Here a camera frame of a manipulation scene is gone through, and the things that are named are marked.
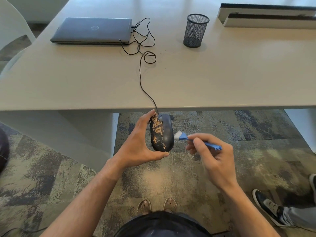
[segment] patterned carpet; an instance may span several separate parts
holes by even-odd
[[[0,51],[0,64],[4,66],[12,56],[10,50],[17,49],[13,45]],[[251,200],[251,190],[257,188],[278,204],[313,206],[308,175],[316,172],[316,158],[283,110],[167,113],[174,131],[208,132],[234,146],[238,182]],[[116,151],[142,114],[120,113]],[[10,161],[0,176],[0,235],[13,227],[46,227],[96,172],[9,127],[0,124],[0,128],[11,143]],[[151,148],[149,129],[146,143]],[[223,196],[206,179],[200,157],[189,155],[184,146],[176,141],[168,158],[126,170],[94,235],[112,236],[135,215],[142,198],[160,210],[168,196],[176,199],[179,211],[211,233],[234,231]],[[276,229],[281,236],[316,236],[302,229]]]

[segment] desk surface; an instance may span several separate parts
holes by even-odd
[[[140,54],[49,41],[68,16],[134,24],[150,17],[156,46],[143,50],[156,53],[157,62],[142,63],[142,84],[160,110],[316,106],[316,31],[224,28],[216,18],[222,2],[316,6],[316,0],[70,0],[0,81],[0,110],[153,108],[139,86]],[[182,44],[190,13],[210,18],[197,49]],[[138,31],[146,30],[142,23]]]

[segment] blue brush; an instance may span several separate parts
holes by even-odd
[[[183,141],[183,140],[189,140],[189,141],[193,141],[191,139],[189,139],[186,135],[186,133],[184,132],[181,132],[181,131],[178,131],[175,135],[174,135],[174,139],[175,140],[180,140],[180,141]],[[211,143],[208,143],[206,141],[203,141],[204,144],[208,147],[211,147],[213,148],[214,150],[222,150],[222,147],[219,146],[219,145],[214,145],[214,144],[211,144]]]

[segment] brown sandal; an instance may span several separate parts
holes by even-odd
[[[148,206],[141,207],[145,200],[147,201]],[[137,214],[138,214],[138,215],[141,215],[141,214],[146,215],[146,214],[149,214],[149,213],[152,213],[150,200],[149,200],[149,199],[143,199],[143,200],[138,204],[138,207],[137,207]]]
[[[167,212],[176,212],[177,209],[178,209],[178,205],[177,205],[176,201],[172,197],[166,198],[162,210],[167,211]]]

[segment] black shirt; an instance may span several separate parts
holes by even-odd
[[[206,237],[205,228],[189,219],[166,211],[141,215],[124,224],[115,237]]]

